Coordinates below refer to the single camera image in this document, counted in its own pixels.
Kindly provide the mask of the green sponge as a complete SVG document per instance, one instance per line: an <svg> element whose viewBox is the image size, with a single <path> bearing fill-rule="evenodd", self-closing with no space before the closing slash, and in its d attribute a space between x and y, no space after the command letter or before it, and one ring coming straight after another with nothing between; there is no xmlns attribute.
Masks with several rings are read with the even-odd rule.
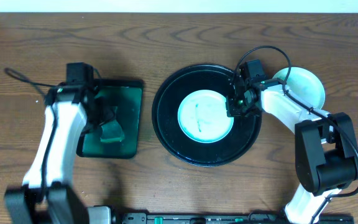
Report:
<svg viewBox="0 0 358 224"><path fill-rule="evenodd" d="M102 123L102 134L100 141L105 144L121 142L125 138L122 126L117 121L117 106L104 109Z"/></svg>

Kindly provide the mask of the mint plate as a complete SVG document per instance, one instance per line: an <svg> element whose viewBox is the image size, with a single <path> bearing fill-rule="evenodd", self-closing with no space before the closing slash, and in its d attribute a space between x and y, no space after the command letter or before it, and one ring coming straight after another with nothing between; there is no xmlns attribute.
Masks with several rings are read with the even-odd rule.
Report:
<svg viewBox="0 0 358 224"><path fill-rule="evenodd" d="M191 140L214 143L231 131L234 118L227 115L226 98L213 90L198 90L186 96L178 107L178 124Z"/></svg>
<svg viewBox="0 0 358 224"><path fill-rule="evenodd" d="M314 108L321 109L324 105L326 94L322 82L319 78L309 70L301 67L292 67L287 80L290 94L299 97L299 101ZM283 93L272 96L267 106L272 109L295 110L301 109L296 103L291 103Z"/></svg>

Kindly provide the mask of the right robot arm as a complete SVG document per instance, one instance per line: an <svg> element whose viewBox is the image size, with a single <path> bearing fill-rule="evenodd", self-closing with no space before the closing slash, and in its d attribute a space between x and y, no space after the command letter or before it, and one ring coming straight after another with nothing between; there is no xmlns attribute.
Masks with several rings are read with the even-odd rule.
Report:
<svg viewBox="0 0 358 224"><path fill-rule="evenodd" d="M295 135L295 169L299 186L285 206L290 223L317 223L333 198L358 194L358 147L352 120L331 114L297 95L284 80L237 79L227 99L227 114L266 112Z"/></svg>

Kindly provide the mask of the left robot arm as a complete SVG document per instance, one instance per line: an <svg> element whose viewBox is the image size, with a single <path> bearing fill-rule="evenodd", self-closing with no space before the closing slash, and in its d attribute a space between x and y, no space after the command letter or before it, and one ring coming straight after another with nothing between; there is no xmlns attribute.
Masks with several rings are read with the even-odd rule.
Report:
<svg viewBox="0 0 358 224"><path fill-rule="evenodd" d="M107 205L86 207L72 187L76 150L87 125L99 123L103 108L89 85L51 88L36 157L22 186L4 195L13 223L117 223Z"/></svg>

